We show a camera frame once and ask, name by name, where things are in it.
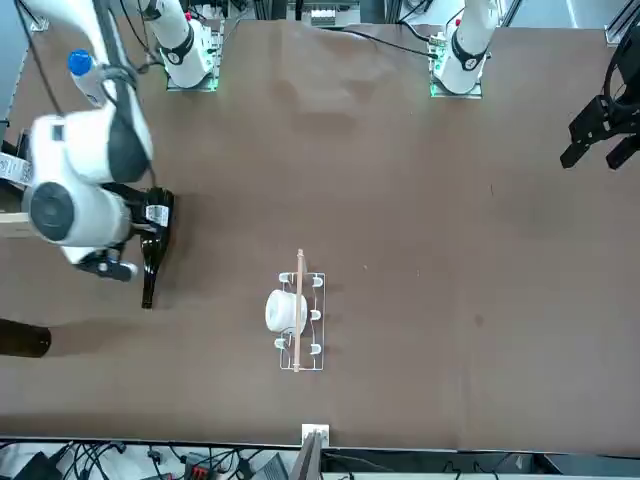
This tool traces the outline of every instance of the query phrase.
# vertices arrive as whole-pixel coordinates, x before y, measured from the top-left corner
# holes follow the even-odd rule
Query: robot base
[[[202,26],[203,37],[207,39],[206,51],[204,52],[205,62],[211,64],[211,72],[208,73],[197,85],[184,88],[176,85],[167,75],[167,91],[168,92],[215,92],[218,89],[220,79],[220,63],[222,62],[222,43],[224,41],[224,18],[220,19],[220,26],[216,30],[209,26]]]
[[[481,99],[482,98],[482,73],[480,77],[478,77],[478,82],[475,87],[470,92],[467,92],[463,95],[452,93],[447,90],[444,85],[438,80],[435,75],[435,72],[442,68],[442,61],[446,54],[446,44],[444,43],[444,39],[441,36],[431,37],[432,45],[429,46],[429,53],[435,53],[438,55],[437,60],[429,60],[429,72],[431,72],[430,79],[430,87],[429,94],[432,98],[438,97],[456,97],[456,98],[473,98],[473,99]]]

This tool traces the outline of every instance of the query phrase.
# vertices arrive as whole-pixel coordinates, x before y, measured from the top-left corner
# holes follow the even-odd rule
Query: blue cap
[[[67,66],[76,77],[80,77],[91,70],[93,60],[86,50],[74,50],[69,54]]]

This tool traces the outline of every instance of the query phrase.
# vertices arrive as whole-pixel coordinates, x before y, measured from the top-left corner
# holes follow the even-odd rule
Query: metal frame
[[[629,26],[638,21],[640,16],[640,0],[627,0],[618,13],[613,17],[611,22],[604,27],[604,35],[607,39],[607,45],[616,46],[622,40]]]

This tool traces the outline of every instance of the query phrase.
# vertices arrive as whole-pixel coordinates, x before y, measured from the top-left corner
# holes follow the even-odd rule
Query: dark glass bottle
[[[40,358],[50,346],[48,328],[0,318],[0,355]]]
[[[154,187],[149,190],[146,205],[152,208],[166,209],[161,224],[155,224],[156,231],[140,232],[140,248],[144,259],[144,287],[142,290],[142,308],[153,306],[153,292],[156,285],[156,277],[160,270],[160,264],[169,247],[171,223],[173,220],[174,196],[169,190]]]

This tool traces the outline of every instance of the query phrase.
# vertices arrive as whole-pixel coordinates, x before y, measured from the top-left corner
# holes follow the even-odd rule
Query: white wire rack
[[[296,272],[282,272],[278,275],[283,292],[295,293],[297,275]],[[302,294],[307,299],[307,304],[313,305],[313,308],[308,312],[309,326],[300,337],[300,370],[321,371],[324,368],[325,275],[318,272],[305,273],[302,283]],[[282,332],[274,344],[280,350],[280,368],[293,370],[295,333],[292,330]]]

